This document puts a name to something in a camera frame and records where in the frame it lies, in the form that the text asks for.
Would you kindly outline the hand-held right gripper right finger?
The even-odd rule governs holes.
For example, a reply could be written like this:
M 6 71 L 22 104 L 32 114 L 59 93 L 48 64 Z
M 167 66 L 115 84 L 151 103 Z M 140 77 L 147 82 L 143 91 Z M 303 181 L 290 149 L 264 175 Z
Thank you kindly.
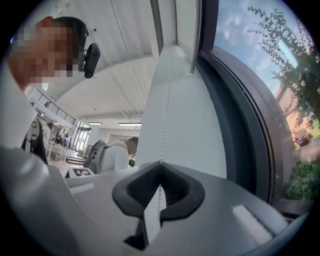
M 165 221 L 153 242 L 156 256 L 283 256 L 304 224 L 224 178 L 175 164 L 166 168 L 197 180 L 202 204 L 185 219 Z

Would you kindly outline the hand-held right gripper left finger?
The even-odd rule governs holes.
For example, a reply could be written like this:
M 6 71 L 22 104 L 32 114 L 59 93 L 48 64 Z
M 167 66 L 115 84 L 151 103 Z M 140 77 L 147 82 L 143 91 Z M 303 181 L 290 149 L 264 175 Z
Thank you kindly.
M 161 164 L 65 181 L 77 203 L 78 256 L 159 256 L 151 246 L 157 221 L 156 191 Z

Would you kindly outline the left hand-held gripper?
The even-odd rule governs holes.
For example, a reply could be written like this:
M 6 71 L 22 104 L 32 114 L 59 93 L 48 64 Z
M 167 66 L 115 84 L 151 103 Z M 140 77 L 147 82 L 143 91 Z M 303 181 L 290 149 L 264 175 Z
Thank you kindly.
M 65 178 L 79 178 L 86 176 L 94 176 L 95 174 L 87 167 L 70 167 L 67 170 Z

